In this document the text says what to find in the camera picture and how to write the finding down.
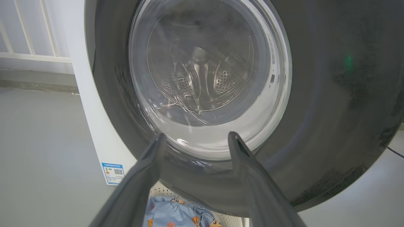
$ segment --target clothing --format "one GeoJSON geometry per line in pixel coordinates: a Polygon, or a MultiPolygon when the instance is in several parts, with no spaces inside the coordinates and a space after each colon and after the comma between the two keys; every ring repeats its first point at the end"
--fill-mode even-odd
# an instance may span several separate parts
{"type": "Polygon", "coordinates": [[[203,206],[178,198],[151,197],[147,202],[143,227],[222,227],[203,206]]]}

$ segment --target washing machine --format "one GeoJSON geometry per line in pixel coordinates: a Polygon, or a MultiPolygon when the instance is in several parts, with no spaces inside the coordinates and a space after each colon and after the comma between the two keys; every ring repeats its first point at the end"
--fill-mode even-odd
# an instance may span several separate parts
{"type": "Polygon", "coordinates": [[[301,211],[364,174],[402,120],[402,1],[60,4],[108,184],[163,132],[162,184],[248,217],[227,144],[235,131],[301,211]]]}

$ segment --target transparent glass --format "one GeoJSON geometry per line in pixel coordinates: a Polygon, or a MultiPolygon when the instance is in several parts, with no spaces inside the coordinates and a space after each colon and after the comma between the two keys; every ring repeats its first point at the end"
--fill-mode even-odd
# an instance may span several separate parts
{"type": "Polygon", "coordinates": [[[270,4],[145,0],[128,41],[133,85],[149,125],[178,152],[229,159],[229,131],[256,149],[279,123],[292,63],[270,4]]]}

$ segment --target qr code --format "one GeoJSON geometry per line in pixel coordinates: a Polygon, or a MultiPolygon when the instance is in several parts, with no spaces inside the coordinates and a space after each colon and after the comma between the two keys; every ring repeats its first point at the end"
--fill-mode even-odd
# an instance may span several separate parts
{"type": "Polygon", "coordinates": [[[114,169],[114,171],[115,171],[115,174],[119,174],[119,175],[123,175],[123,174],[124,174],[124,173],[122,172],[122,170],[114,169]]]}

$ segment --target blue and white sticker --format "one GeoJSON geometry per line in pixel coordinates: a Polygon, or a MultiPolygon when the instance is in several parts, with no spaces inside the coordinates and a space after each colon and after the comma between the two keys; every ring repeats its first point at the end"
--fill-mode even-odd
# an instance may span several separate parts
{"type": "Polygon", "coordinates": [[[107,177],[107,182],[110,185],[118,185],[125,177],[124,168],[122,165],[102,163],[102,168],[105,176],[107,177]]]}

